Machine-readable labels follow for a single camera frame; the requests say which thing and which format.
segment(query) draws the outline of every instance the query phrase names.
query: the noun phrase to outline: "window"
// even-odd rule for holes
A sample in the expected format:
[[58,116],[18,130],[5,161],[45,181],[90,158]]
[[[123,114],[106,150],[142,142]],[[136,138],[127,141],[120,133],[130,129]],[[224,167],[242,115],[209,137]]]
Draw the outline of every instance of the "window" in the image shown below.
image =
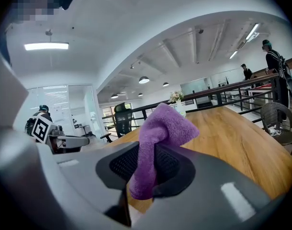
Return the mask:
[[[126,109],[132,109],[130,103],[125,104],[125,107],[126,107]],[[114,108],[115,108],[115,106],[104,107],[102,109],[103,116],[107,117],[107,116],[114,115],[115,114]],[[115,129],[114,123],[115,123],[114,117],[109,117],[109,118],[103,119],[103,124],[104,124],[104,127],[105,127],[106,131],[109,131],[112,136],[116,136],[117,137],[117,133],[116,133],[116,129]],[[135,120],[131,121],[131,126],[136,126]]]

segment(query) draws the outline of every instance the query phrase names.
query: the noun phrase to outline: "door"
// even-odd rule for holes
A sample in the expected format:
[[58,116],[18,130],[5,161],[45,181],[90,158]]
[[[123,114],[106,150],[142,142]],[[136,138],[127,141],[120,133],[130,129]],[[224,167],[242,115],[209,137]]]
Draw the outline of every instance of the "door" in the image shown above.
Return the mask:
[[101,129],[99,121],[97,120],[96,115],[96,107],[93,97],[93,91],[91,86],[86,86],[85,96],[84,96],[84,102],[85,102],[85,113],[87,116],[87,119],[89,120],[90,129],[92,133],[97,137],[101,137]]

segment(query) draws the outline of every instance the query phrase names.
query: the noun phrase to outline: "wooden table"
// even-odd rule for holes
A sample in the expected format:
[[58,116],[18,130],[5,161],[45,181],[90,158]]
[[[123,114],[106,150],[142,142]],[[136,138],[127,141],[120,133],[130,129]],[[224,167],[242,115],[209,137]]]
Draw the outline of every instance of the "wooden table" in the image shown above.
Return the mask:
[[[200,135],[184,144],[184,148],[224,160],[260,185],[273,199],[289,190],[292,156],[264,130],[224,106],[187,113],[186,118],[197,126]],[[139,130],[107,146],[138,141]],[[142,213],[151,205],[151,200],[135,200],[130,194],[128,202]]]

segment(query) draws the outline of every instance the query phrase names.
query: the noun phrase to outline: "person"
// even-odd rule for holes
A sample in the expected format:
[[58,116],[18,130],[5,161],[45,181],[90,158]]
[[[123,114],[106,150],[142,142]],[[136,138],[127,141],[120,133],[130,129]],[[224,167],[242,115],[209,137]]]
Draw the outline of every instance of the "person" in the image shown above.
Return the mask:
[[245,76],[245,80],[249,80],[249,79],[252,79],[253,78],[253,73],[250,69],[248,69],[246,67],[245,64],[242,64],[241,67],[243,68],[244,70],[244,76]]
[[43,20],[45,16],[54,14],[54,9],[67,10],[73,0],[15,0],[3,23],[0,25],[0,52],[12,66],[7,46],[7,31],[13,23]]
[[[266,62],[268,68],[266,69],[267,74],[273,74],[273,73],[279,73],[279,63],[280,63],[280,54],[272,49],[272,45],[269,40],[263,40],[262,42],[263,46],[262,49],[264,52],[267,52],[266,54]],[[286,79],[281,76],[279,76],[279,84],[280,84],[280,93],[281,93],[281,100],[280,102],[285,105],[287,108],[289,108],[289,91],[287,88],[287,82]],[[278,92],[275,93],[276,100],[278,99]],[[282,118],[285,121],[286,120],[286,114],[282,113]]]
[[35,114],[33,114],[33,116],[30,117],[26,123],[25,132],[29,136],[32,136],[31,134],[32,134],[32,130],[35,124],[35,120],[39,115],[48,119],[50,122],[52,122],[52,119],[49,113],[49,107],[47,105],[40,105],[39,110]]
[[48,119],[50,122],[52,122],[52,119],[50,117],[49,107],[48,106],[46,106],[46,105],[40,105],[39,110],[35,114],[33,114],[33,116],[38,116],[40,113],[42,113],[41,114],[42,117],[44,117],[44,118]]

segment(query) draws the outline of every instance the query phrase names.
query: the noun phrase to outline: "purple towel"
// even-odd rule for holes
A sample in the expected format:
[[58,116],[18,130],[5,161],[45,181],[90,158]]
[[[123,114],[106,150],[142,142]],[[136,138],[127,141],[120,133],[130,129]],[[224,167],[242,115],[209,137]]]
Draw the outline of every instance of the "purple towel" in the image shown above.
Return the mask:
[[199,135],[199,130],[174,108],[161,103],[143,123],[139,141],[137,169],[130,179],[130,193],[135,199],[152,198],[156,185],[154,147],[158,142],[181,146]]

